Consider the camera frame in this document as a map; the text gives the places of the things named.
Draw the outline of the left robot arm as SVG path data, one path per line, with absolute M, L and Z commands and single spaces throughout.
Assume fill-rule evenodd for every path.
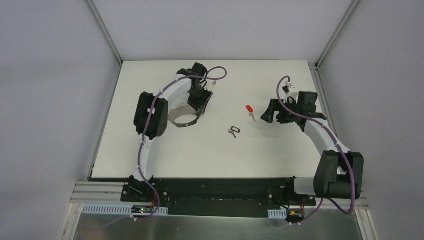
M 192 68 L 180 69 L 174 80 L 157 94 L 140 94 L 133 120 L 138 134 L 137 159 L 128 183 L 140 202 L 147 202 L 156 195 L 149 183 L 153 176 L 147 171 L 152 145 L 165 133 L 169 122 L 184 115 L 193 115 L 195 119 L 189 123 L 175 124 L 178 128 L 190 127 L 205 114 L 213 95 L 206 87 L 209 73 L 210 70 L 196 62 Z

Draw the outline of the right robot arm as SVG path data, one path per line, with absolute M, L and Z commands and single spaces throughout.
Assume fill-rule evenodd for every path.
M 297 98 L 285 101 L 273 98 L 260 117 L 271 124 L 295 123 L 313 142 L 320 161 L 313 177 L 295 177 L 284 190 L 284 200 L 296 205 L 304 195 L 319 198 L 358 200 L 361 196 L 364 157 L 344 146 L 328 125 L 326 117 L 317 112 L 316 92 L 301 91 Z

